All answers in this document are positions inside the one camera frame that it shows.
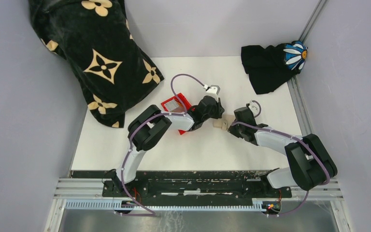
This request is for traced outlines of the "red plastic bin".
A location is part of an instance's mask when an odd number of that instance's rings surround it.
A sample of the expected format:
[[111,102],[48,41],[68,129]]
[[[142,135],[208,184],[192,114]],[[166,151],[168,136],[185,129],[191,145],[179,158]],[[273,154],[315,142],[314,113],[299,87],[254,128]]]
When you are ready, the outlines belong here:
[[182,93],[177,94],[177,97],[173,96],[163,101],[161,106],[164,112],[171,112],[171,114],[167,115],[171,121],[169,129],[177,129],[180,135],[191,129],[194,120],[189,114],[184,115],[184,111],[187,111],[191,107],[191,104]]

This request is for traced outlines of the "stack of credit cards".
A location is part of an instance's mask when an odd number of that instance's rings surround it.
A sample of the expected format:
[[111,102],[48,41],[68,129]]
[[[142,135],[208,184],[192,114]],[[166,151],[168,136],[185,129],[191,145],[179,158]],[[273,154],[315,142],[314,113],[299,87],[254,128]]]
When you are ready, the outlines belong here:
[[176,100],[171,99],[164,103],[164,107],[167,111],[180,113],[183,111],[183,106]]

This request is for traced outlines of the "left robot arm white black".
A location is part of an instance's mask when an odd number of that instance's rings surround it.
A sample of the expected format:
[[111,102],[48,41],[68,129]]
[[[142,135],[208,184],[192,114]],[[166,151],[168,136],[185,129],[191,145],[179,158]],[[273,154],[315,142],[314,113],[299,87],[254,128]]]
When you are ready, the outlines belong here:
[[146,108],[128,127],[129,147],[112,178],[114,190],[123,197],[131,194],[131,181],[145,153],[155,147],[168,130],[195,131],[210,118],[220,119],[224,111],[219,97],[207,95],[186,113],[161,111],[154,104]]

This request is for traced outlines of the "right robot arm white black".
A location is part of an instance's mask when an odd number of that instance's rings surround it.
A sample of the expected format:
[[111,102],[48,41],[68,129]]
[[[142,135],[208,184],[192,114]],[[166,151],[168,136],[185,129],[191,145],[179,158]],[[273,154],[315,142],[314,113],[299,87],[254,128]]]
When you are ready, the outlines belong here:
[[259,185],[263,196],[272,197],[280,188],[288,186],[308,191],[328,184],[337,175],[337,166],[317,135],[294,136],[267,124],[257,124],[247,106],[236,109],[234,115],[229,133],[253,145],[277,151],[287,158],[289,167],[265,175],[266,180]]

